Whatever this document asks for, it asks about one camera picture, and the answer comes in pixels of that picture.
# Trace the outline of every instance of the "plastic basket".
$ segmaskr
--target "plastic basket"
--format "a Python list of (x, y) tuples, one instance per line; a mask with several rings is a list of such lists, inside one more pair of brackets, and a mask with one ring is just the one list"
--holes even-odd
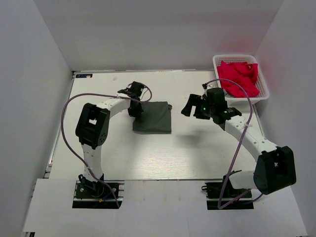
[[(225, 63), (236, 63), (236, 62), (247, 62), (247, 63), (257, 63), (255, 57), (246, 54), (222, 54), (222, 55), (215, 55), (213, 57), (213, 64), (215, 69), (215, 75), (218, 79), (218, 72), (217, 66), (221, 65), (221, 62), (224, 61)], [(217, 81), (218, 87), (221, 87), (220, 81)], [(266, 100), (269, 97), (269, 91), (266, 85), (266, 82), (262, 76), (260, 67), (258, 66), (258, 77), (256, 82), (256, 87), (260, 91), (259, 95), (256, 97), (251, 97), (250, 101), (252, 104), (257, 103), (260, 100)], [(247, 98), (235, 98), (231, 95), (226, 94), (225, 99), (229, 104), (247, 104)]]

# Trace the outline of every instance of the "white backdrop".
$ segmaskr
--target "white backdrop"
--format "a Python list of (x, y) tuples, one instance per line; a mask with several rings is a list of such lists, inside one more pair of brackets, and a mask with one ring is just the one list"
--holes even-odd
[(260, 104), (268, 138), (296, 157), (293, 186), (309, 236), (316, 236), (316, 1), (285, 0), (258, 51), (271, 97)]
[(255, 53), (283, 0), (35, 0), (80, 70), (209, 69)]
[(20, 236), (43, 177), (71, 71), (32, 0), (0, 7), (0, 230)]

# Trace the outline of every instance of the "white tabletop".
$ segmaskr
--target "white tabletop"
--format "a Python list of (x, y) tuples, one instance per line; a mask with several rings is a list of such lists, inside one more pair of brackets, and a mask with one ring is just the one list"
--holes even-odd
[(125, 182), (119, 210), (72, 209), (75, 180), (40, 179), (25, 222), (35, 237), (295, 237), (306, 230), (290, 187), (253, 210), (207, 210), (203, 181)]
[[(102, 147), (106, 180), (211, 179), (227, 172), (237, 141), (209, 120), (180, 114), (190, 93), (201, 94), (201, 84), (213, 72), (144, 72), (93, 74), (75, 79), (72, 96), (83, 92), (115, 94), (133, 80), (153, 90), (153, 101), (172, 106), (172, 134), (139, 135), (132, 132), (127, 112), (110, 121), (109, 135)], [(75, 127), (85, 103), (103, 98), (75, 100), (67, 110), (65, 129), (76, 151), (81, 147)], [(248, 116), (247, 107), (240, 109)], [(259, 130), (256, 117), (252, 124)], [(244, 148), (235, 169), (254, 169), (255, 162)], [(83, 165), (59, 139), (49, 179), (37, 181), (28, 211), (25, 232), (36, 237), (295, 237), (306, 230), (290, 187), (263, 196), (253, 210), (206, 208), (204, 181), (125, 182), (119, 210), (72, 209), (77, 176)], [(254, 197), (258, 191), (252, 191)]]
[[(180, 114), (191, 93), (203, 94), (202, 83), (215, 79), (214, 72), (123, 72), (98, 73), (92, 78), (75, 79), (71, 96), (92, 92), (115, 95), (133, 81), (153, 91), (152, 101), (172, 105), (172, 134), (141, 135), (132, 131), (134, 118), (127, 111), (110, 120), (109, 134), (102, 146), (105, 180), (134, 179), (214, 179), (222, 178), (231, 163), (237, 141), (212, 120)], [(103, 97), (84, 96), (70, 103), (65, 132), (71, 146), (82, 154), (75, 128), (85, 103), (100, 103)], [(249, 106), (237, 107), (248, 118)], [(251, 123), (260, 130), (255, 115)], [(242, 148), (234, 169), (254, 170), (255, 161)], [(83, 164), (68, 150), (60, 137), (53, 155), (50, 174), (55, 178), (77, 178)]]

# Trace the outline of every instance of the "wire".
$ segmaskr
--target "wire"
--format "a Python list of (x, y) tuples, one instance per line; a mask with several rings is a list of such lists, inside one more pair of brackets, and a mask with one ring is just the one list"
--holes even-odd
[(101, 198), (102, 200), (105, 200), (109, 195), (111, 195), (111, 193), (106, 194), (103, 198)]
[(251, 200), (251, 201), (247, 201), (247, 202), (241, 202), (241, 204), (251, 204), (257, 200), (259, 200), (261, 197), (263, 196), (263, 194), (260, 194), (258, 197), (256, 197), (255, 199)]
[(140, 98), (141, 100), (144, 98), (144, 95), (147, 93), (147, 91), (148, 91), (148, 88), (147, 88), (147, 90), (143, 93), (142, 98)]
[(230, 173), (232, 172), (232, 169), (233, 169), (233, 166), (234, 166), (234, 163), (236, 161), (236, 158), (237, 158), (237, 155), (238, 155), (238, 152), (241, 148), (241, 145), (242, 145), (242, 141), (245, 137), (245, 134), (246, 134), (246, 131), (248, 129), (248, 125), (250, 124), (250, 121), (251, 121), (251, 118), (252, 118), (252, 113), (253, 113), (253, 109), (252, 109), (252, 104), (251, 104), (251, 101), (250, 101), (250, 98), (248, 96), (248, 94), (246, 93), (246, 91), (236, 82), (232, 81), (232, 80), (229, 80), (229, 79), (215, 79), (215, 80), (210, 80), (206, 83), (206, 85), (210, 84), (211, 82), (214, 82), (214, 81), (218, 81), (218, 80), (225, 80), (225, 81), (229, 81), (235, 85), (237, 85), (238, 87), (240, 87), (240, 89), (245, 93), (246, 97), (247, 97), (247, 100), (249, 102), (249, 106), (250, 106), (250, 114), (249, 114), (249, 118), (246, 122), (246, 126), (240, 136), (240, 140), (239, 140), (239, 143), (237, 145), (237, 148), (236, 148), (236, 151), (235, 151), (235, 154), (233, 156), (233, 160), (231, 162), (231, 165), (228, 169), (228, 172), (227, 172), (227, 175), (225, 177), (225, 180), (224, 180), (224, 183), (223, 183), (223, 186), (222, 186), (222, 189), (221, 189), (221, 192), (220, 192), (220, 195), (219, 195), (219, 199), (218, 199), (218, 204), (217, 204), (217, 207), (218, 209), (223, 209), (225, 207), (227, 207), (229, 204), (233, 203), (234, 201), (237, 201), (239, 198), (241, 198), (242, 196), (244, 196), (245, 194), (247, 194), (248, 192), (250, 192), (250, 189), (246, 190), (245, 192), (243, 192), (242, 194), (238, 195), (237, 197), (235, 197), (234, 199), (230, 200), (229, 202), (225, 203), (224, 205), (221, 206), (222, 204), (222, 199), (223, 199), (223, 195), (224, 195), (224, 191), (225, 191), (225, 188), (226, 188), (226, 185), (228, 183), (228, 179), (229, 179), (229, 175)]
[[(126, 100), (132, 100), (132, 101), (135, 101), (135, 102), (139, 102), (139, 103), (146, 103), (148, 101), (150, 101), (153, 97), (153, 93), (152, 91), (150, 90), (149, 87), (147, 87), (146, 85), (142, 84), (143, 86), (145, 86), (149, 92), (150, 92), (150, 97), (148, 100), (145, 100), (145, 101), (138, 101), (138, 100), (135, 100), (135, 99), (132, 99), (130, 97), (120, 97), (120, 99), (126, 99)], [(118, 199), (117, 197), (115, 196), (114, 192), (112, 191), (112, 188), (110, 187), (110, 185), (108, 185), (106, 182), (104, 182), (103, 180), (97, 178), (95, 176), (95, 174), (93, 173), (93, 171), (90, 169), (89, 167), (89, 164), (70, 146), (69, 142), (67, 141), (67, 138), (66, 138), (66, 135), (65, 135), (65, 129), (64, 129), (64, 118), (65, 118), (65, 114), (66, 114), (66, 109), (67, 109), (67, 106), (68, 104), (78, 98), (78, 97), (81, 97), (81, 96), (86, 96), (86, 95), (92, 95), (92, 96), (100, 96), (100, 97), (109, 97), (109, 98), (117, 98), (117, 96), (115, 95), (104, 95), (104, 94), (96, 94), (96, 93), (82, 93), (82, 94), (78, 94), (78, 95), (75, 95), (73, 96), (72, 98), (70, 98), (64, 105), (64, 108), (62, 110), (62, 113), (61, 113), (61, 119), (60, 119), (60, 128), (61, 128), (61, 134), (62, 134), (62, 137), (64, 139), (64, 142), (66, 144), (66, 146), (68, 147), (68, 149), (77, 157), (81, 160), (81, 162), (85, 165), (85, 167), (87, 168), (87, 170), (89, 171), (89, 173), (91, 174), (91, 176), (98, 182), (102, 183), (103, 185), (105, 185), (111, 192), (111, 194), (113, 195), (114, 199), (115, 199), (115, 202), (117, 203), (117, 206), (119, 208), (119, 202), (118, 202)]]

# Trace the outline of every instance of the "dark gray towel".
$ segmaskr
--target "dark gray towel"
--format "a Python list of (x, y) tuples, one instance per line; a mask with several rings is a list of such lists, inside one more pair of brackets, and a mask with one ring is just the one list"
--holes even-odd
[(168, 102), (142, 104), (144, 112), (133, 122), (133, 131), (146, 134), (171, 133), (171, 109)]

